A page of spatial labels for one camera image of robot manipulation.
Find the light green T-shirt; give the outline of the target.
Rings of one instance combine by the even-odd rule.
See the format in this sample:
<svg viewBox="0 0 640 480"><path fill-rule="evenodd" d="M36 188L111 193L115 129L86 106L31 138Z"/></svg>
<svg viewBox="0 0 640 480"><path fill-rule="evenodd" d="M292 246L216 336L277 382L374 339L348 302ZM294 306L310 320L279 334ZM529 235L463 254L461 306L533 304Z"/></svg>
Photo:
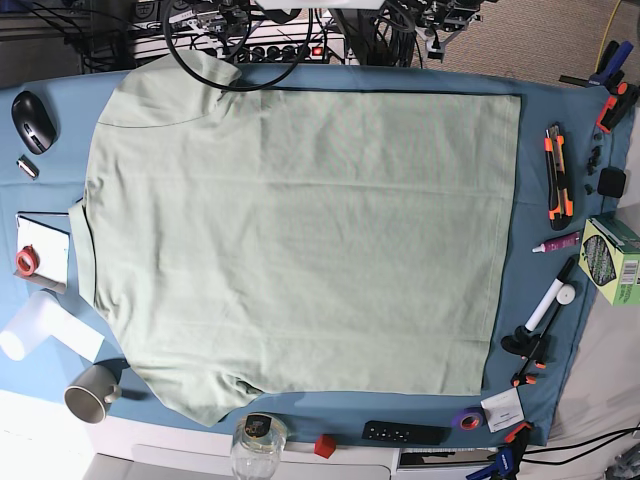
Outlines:
<svg viewBox="0 0 640 480"><path fill-rule="evenodd" d="M69 211L80 296L168 408L476 395L521 100L262 90L203 53L130 72Z"/></svg>

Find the white power strip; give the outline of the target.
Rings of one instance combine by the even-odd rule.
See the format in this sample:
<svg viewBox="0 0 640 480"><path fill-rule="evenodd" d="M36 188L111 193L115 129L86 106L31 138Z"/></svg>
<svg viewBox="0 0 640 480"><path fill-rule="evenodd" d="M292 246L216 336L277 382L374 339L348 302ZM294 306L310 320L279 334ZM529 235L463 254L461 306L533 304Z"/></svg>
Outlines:
<svg viewBox="0 0 640 480"><path fill-rule="evenodd" d="M304 57L302 63L308 64L339 64L359 65L352 50L342 34L326 30L313 31L306 48L303 42L304 32L286 33L283 28L270 31L256 30L251 35L233 59L234 63L287 63L292 61L300 51ZM172 43L176 50L203 51L219 59L232 53L240 43L240 37L232 37L225 42L213 35L180 33L175 34Z"/></svg>

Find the small red cube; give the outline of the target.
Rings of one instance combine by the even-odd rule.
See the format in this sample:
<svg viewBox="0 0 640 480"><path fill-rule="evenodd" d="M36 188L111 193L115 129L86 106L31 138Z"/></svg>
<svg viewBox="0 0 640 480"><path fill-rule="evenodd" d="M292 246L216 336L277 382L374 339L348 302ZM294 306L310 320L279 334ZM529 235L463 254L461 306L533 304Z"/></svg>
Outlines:
<svg viewBox="0 0 640 480"><path fill-rule="evenodd" d="M323 434L314 443L314 454L321 458L329 459L336 451L336 448L336 440L330 435Z"/></svg>

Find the clear glass jar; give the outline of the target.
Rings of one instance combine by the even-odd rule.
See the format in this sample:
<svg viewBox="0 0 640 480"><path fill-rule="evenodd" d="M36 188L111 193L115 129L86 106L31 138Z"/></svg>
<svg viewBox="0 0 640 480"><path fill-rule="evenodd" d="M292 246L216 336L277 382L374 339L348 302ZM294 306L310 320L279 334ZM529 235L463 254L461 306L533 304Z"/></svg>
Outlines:
<svg viewBox="0 0 640 480"><path fill-rule="evenodd" d="M236 426L230 459L236 479L271 479L281 460L289 428L278 416L250 413Z"/></svg>

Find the black remote control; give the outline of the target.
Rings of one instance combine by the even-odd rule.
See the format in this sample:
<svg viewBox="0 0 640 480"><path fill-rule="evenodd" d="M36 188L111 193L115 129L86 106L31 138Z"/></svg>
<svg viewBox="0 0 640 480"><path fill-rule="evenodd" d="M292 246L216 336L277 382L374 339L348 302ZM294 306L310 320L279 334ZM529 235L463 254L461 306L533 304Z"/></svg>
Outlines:
<svg viewBox="0 0 640 480"><path fill-rule="evenodd" d="M363 428L363 440L398 444L440 445L447 439L450 428L371 420Z"/></svg>

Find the purple tape roll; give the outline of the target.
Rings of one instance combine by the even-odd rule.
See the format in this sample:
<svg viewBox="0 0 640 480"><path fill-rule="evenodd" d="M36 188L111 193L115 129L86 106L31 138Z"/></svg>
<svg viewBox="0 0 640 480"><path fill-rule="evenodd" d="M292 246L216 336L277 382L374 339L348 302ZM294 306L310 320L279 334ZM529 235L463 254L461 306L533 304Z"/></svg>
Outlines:
<svg viewBox="0 0 640 480"><path fill-rule="evenodd" d="M485 412L481 406L473 406L459 411L451 421L451 426L459 431L473 431L485 424Z"/></svg>

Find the white black marker pen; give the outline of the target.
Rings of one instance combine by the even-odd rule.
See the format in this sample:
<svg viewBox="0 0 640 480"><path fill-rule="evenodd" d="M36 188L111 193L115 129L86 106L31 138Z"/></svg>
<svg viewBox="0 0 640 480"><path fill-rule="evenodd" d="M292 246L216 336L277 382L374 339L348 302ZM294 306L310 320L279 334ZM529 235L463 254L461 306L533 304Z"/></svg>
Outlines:
<svg viewBox="0 0 640 480"><path fill-rule="evenodd" d="M563 284L570 284L569 275L572 272L575 265L576 265L575 256L570 257L565 262L560 272L556 275L555 279L552 281L546 293L540 300L539 304L537 305L533 313L530 315L529 319L524 324L524 328L527 332L533 332L537 328L537 326L539 325L539 323L541 322L541 320L543 319L544 315L546 314L548 309L551 307L553 302L558 303L556 301L556 294Z"/></svg>

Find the black orange bar clamp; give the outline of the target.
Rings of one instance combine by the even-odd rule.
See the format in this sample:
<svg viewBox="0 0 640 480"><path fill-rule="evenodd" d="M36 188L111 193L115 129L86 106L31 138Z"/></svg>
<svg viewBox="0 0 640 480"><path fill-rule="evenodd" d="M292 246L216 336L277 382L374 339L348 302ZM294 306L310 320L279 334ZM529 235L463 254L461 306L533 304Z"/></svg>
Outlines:
<svg viewBox="0 0 640 480"><path fill-rule="evenodd" d="M546 368L546 356L550 345L550 335L548 332L554 325L564 305L559 303L558 299L555 299L551 307L552 313L540 333L526 333L525 327L519 326L512 335L507 335L500 341L503 350L510 354L520 356L524 361L520 369L511 377L510 383L513 387L536 383L537 374L528 372L531 365L539 369Z"/></svg>

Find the purple glue tube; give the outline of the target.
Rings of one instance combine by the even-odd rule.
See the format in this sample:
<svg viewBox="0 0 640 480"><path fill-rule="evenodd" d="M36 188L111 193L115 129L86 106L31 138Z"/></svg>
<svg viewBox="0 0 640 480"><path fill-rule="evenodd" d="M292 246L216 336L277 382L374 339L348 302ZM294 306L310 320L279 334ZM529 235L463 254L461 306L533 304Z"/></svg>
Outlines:
<svg viewBox="0 0 640 480"><path fill-rule="evenodd" d="M548 253L569 247L577 246L580 243L581 233L576 231L560 237L555 237L543 241L532 249L533 253Z"/></svg>

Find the orange black utility knife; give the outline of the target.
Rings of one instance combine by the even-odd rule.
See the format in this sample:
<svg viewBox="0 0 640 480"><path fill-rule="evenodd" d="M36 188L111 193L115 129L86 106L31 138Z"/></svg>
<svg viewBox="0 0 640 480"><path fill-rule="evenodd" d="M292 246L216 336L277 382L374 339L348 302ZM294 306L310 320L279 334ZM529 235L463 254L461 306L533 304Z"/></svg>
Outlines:
<svg viewBox="0 0 640 480"><path fill-rule="evenodd" d="M564 156L565 138L560 125L545 130L544 152L548 184L548 218L554 231L564 230L573 220L574 200Z"/></svg>

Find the white paper card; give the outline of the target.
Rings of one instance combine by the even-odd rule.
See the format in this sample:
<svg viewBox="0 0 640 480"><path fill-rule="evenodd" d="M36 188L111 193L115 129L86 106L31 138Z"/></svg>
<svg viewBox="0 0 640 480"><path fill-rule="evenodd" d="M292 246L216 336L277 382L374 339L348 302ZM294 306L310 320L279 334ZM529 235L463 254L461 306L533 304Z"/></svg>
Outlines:
<svg viewBox="0 0 640 480"><path fill-rule="evenodd" d="M508 389L481 401L491 433L504 430L522 422L524 412L516 388Z"/></svg>

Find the small white round cap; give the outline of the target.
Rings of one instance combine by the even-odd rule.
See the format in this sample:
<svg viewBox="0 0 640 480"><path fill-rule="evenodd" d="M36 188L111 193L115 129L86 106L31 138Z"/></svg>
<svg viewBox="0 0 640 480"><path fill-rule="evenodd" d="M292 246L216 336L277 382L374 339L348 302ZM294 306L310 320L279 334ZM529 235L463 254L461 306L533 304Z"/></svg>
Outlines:
<svg viewBox="0 0 640 480"><path fill-rule="evenodd" d="M576 297L576 291L573 285L563 284L556 294L556 301L560 305L571 304Z"/></svg>

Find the blue table cloth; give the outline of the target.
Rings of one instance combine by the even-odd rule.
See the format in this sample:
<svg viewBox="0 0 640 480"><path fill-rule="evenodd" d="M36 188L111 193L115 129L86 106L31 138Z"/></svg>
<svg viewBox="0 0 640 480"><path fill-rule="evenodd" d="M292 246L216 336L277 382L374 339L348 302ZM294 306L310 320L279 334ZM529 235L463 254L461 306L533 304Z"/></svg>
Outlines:
<svg viewBox="0 0 640 480"><path fill-rule="evenodd" d="M69 226L66 210L82 195L87 157L97 119L121 73L100 73L32 82L56 123L59 139L38 162L40 175L30 180L17 167L23 150L11 120L16 88L1 93L1 319L10 321L26 304L34 287L14 274L17 229L15 215L30 211L41 222L59 229ZM586 163L594 146L595 121L606 93L597 88L552 87L513 79L452 72L382 67L306 65L285 81L291 89L372 92L455 92L509 94L521 100L517 178L508 257L504 267L494 335L501 338L526 320L568 257L567 250L548 254L533 248L552 236L546 218L547 180L543 136L547 125L558 123L566 138L565 155L574 185L574 225L588 216L617 211L632 228L639 225L639 166L635 119L628 116L601 143L602 164L628 170L620 200L587 194ZM550 361L537 384L525 387L520 399L526 416L536 425L534 438L542 442L554 433L556 417L567 416L583 427L593 411L589 389L597 382L615 411L624 406L618 427L635 425L639 418L639 327L635 306L606 306L597 312L600 294L586 275L575 270L575 302L564 308L552 328ZM252 404L256 411L283 414L302 442L327 433L341 444L356 445L369 420L445 425L454 413L474 404L471 397L404 396L399 394L314 393L264 396Z"/></svg>

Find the grey ceramic mug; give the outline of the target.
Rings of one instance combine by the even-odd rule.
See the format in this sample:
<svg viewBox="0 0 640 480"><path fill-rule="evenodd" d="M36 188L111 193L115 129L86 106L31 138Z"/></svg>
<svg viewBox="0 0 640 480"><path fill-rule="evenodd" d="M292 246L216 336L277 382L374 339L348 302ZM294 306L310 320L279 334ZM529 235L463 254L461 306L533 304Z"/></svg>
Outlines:
<svg viewBox="0 0 640 480"><path fill-rule="evenodd" d="M65 389L63 400L77 419L98 424L121 395L122 389L114 374L102 365L92 365Z"/></svg>

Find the white notebook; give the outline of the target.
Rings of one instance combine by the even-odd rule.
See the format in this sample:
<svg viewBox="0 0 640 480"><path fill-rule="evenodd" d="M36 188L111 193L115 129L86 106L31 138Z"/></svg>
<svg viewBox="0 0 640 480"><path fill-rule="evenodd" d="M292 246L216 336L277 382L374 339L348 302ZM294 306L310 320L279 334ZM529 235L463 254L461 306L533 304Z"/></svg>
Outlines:
<svg viewBox="0 0 640 480"><path fill-rule="evenodd" d="M67 232L45 225L26 214L16 215L16 253L32 245L39 257L39 267L31 276L14 275L43 288L64 294L67 289L70 236Z"/></svg>

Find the green cardboard box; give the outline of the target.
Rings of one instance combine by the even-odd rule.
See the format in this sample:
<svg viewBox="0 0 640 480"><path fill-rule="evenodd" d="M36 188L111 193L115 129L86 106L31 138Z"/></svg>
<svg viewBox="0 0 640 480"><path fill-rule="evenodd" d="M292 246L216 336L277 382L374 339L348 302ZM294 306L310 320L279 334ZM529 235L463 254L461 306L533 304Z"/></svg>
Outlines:
<svg viewBox="0 0 640 480"><path fill-rule="evenodd" d="M613 214L586 220L579 266L612 306L639 305L639 235Z"/></svg>

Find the blue orange clamp bottom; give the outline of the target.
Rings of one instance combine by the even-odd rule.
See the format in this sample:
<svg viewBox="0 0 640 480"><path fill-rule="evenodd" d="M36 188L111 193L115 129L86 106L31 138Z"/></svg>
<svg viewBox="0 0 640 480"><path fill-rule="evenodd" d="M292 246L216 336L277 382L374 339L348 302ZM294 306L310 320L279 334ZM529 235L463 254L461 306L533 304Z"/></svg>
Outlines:
<svg viewBox="0 0 640 480"><path fill-rule="evenodd" d="M533 430L534 426L528 422L519 424L505 437L505 445L494 455L492 463L467 475L466 479L516 479Z"/></svg>

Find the red tape roll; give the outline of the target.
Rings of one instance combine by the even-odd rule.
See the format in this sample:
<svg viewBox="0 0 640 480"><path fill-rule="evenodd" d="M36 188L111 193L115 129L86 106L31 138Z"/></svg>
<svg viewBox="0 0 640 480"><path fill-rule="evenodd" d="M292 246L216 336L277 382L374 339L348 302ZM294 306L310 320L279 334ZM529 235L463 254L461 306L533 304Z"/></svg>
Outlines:
<svg viewBox="0 0 640 480"><path fill-rule="evenodd" d="M23 247L16 253L15 265L18 273L31 276L39 267L39 257L32 245Z"/></svg>

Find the black square box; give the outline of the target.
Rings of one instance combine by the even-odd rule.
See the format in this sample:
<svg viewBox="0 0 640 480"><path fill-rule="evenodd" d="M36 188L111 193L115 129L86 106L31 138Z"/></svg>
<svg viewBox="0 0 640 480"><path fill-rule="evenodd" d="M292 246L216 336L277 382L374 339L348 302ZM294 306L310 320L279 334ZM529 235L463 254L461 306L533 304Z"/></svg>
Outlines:
<svg viewBox="0 0 640 480"><path fill-rule="evenodd" d="M603 197L620 199L625 191L626 173L624 170L607 167L601 170L597 192Z"/></svg>

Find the black computer mouse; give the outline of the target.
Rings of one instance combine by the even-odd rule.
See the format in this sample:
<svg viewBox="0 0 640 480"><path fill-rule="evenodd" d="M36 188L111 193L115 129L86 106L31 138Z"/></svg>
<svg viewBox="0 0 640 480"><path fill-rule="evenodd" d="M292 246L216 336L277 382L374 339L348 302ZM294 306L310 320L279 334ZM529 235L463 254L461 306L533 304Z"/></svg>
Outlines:
<svg viewBox="0 0 640 480"><path fill-rule="evenodd" d="M25 90L15 97L11 117L18 135L32 154L45 153L56 140L55 126L43 102L34 93Z"/></svg>

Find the orange black clamp top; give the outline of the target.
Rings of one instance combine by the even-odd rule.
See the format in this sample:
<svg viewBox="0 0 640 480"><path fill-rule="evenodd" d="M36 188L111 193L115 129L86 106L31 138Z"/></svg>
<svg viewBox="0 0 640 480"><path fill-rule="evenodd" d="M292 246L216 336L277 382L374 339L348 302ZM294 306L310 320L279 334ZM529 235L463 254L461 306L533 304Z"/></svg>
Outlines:
<svg viewBox="0 0 640 480"><path fill-rule="evenodd" d="M610 133L625 115L635 106L639 99L639 87L621 82L614 93L607 99L601 110L596 126L605 133Z"/></svg>

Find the blue black clamp top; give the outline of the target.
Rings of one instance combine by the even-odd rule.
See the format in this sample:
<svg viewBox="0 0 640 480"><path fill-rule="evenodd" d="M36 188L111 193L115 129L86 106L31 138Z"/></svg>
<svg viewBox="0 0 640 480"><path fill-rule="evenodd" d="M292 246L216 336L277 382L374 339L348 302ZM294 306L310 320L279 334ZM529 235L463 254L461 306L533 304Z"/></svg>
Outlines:
<svg viewBox="0 0 640 480"><path fill-rule="evenodd" d="M596 67L595 72L587 80L588 87L603 86L609 91L617 89L624 77L622 66L632 52L634 46L629 41L609 42Z"/></svg>

